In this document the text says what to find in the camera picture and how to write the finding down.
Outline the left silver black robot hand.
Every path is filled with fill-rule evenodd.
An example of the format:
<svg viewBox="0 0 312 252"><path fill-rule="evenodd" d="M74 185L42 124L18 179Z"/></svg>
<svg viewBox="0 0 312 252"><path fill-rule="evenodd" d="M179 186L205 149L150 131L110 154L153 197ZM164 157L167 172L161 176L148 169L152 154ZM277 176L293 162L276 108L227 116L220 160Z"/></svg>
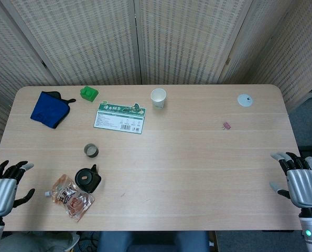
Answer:
<svg viewBox="0 0 312 252"><path fill-rule="evenodd" d="M0 164L0 218L8 215L13 208L27 203L33 196L35 189L32 188L26 196L16 199L18 184L28 170L34 165L28 161L6 167L9 161L6 160Z"/></svg>

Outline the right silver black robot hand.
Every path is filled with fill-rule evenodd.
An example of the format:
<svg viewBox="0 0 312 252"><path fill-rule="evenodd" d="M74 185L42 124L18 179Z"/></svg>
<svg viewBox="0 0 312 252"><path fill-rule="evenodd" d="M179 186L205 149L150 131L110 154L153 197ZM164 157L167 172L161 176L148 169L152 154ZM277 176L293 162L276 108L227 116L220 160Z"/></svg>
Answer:
<svg viewBox="0 0 312 252"><path fill-rule="evenodd" d="M284 190L270 182L272 190L298 208L312 208L312 157L303 158L291 152L276 152L271 157L280 164L288 187Z"/></svg>

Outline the orange snack spout pouch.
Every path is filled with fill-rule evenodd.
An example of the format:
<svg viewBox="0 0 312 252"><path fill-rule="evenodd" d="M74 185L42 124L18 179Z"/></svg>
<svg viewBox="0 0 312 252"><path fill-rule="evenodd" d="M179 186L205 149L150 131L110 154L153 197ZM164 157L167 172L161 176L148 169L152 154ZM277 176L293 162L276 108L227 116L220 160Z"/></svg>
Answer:
<svg viewBox="0 0 312 252"><path fill-rule="evenodd" d="M50 197L58 205L62 205L67 215L78 222L95 198L83 190L66 174L63 174L53 185L50 191L45 192L45 197Z"/></svg>

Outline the black teapot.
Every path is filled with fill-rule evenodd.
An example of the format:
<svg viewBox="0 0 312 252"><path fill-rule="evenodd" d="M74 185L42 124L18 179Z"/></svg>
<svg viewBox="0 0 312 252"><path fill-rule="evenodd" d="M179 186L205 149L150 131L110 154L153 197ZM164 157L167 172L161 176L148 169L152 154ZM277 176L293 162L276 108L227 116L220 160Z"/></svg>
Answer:
<svg viewBox="0 0 312 252"><path fill-rule="evenodd" d="M94 164L90 169L82 168L75 175L76 185L87 193L93 193L101 183L101 176L97 171L97 165Z"/></svg>

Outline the white paper cup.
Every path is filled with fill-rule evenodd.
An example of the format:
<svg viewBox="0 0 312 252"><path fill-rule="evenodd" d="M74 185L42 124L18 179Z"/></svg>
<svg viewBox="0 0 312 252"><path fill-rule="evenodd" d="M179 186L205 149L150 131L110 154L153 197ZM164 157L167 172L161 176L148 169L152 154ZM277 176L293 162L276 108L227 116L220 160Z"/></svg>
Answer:
<svg viewBox="0 0 312 252"><path fill-rule="evenodd" d="M154 89L150 94L153 106L157 109L162 109L165 104L166 96L167 93L164 89L162 88Z"/></svg>

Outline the blue black cloth pouch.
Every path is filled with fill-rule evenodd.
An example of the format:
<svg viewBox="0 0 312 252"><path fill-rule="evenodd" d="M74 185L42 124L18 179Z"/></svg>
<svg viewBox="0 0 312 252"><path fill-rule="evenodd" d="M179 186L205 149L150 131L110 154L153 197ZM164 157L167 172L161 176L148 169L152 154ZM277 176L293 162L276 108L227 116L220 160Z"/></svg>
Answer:
<svg viewBox="0 0 312 252"><path fill-rule="evenodd" d="M73 102L76 102L76 99L62 99L61 94L57 91L42 91L30 118L49 128L56 129L69 114L69 104Z"/></svg>

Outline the white round disc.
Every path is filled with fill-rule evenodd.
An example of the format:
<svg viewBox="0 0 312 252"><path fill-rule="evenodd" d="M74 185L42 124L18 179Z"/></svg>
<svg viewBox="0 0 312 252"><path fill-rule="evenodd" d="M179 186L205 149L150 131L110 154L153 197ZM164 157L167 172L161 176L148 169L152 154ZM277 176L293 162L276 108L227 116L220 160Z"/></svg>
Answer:
<svg viewBox="0 0 312 252"><path fill-rule="evenodd" d="M253 98L248 94L240 94L237 98L239 105L243 107L250 107L253 104Z"/></svg>

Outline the green toy brick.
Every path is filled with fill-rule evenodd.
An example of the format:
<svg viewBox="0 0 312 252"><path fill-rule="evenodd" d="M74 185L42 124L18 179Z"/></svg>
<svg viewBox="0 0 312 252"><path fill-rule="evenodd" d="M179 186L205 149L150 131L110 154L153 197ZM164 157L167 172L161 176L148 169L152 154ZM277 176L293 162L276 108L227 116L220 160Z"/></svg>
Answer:
<svg viewBox="0 0 312 252"><path fill-rule="evenodd" d="M90 102L93 102L95 100L95 98L98 96L99 91L91 88L89 86L84 86L81 90L80 90L80 96Z"/></svg>

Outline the green white label card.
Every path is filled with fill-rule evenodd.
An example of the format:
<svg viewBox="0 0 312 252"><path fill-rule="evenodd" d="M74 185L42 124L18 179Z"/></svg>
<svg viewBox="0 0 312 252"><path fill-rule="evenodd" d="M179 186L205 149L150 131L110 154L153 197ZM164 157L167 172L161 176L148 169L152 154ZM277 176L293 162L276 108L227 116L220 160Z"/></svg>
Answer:
<svg viewBox="0 0 312 252"><path fill-rule="evenodd" d="M120 132L142 134L146 109L135 103L132 106L102 101L96 112L94 127Z"/></svg>

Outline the blue seat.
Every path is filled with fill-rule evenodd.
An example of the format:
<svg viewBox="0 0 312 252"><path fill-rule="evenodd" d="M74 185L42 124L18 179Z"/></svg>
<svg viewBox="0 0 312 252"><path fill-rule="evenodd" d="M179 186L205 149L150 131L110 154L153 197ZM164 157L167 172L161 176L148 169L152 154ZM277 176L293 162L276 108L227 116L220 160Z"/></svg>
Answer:
<svg viewBox="0 0 312 252"><path fill-rule="evenodd" d="M103 231L97 252L210 252L207 231Z"/></svg>

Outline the woven folding screen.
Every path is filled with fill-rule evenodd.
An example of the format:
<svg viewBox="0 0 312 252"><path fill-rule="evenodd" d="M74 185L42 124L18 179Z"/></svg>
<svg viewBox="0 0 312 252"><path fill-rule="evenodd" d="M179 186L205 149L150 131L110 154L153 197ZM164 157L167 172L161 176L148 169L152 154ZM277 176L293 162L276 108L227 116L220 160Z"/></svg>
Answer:
<svg viewBox="0 0 312 252"><path fill-rule="evenodd" d="M0 142L26 86L312 89L312 0L0 0Z"/></svg>

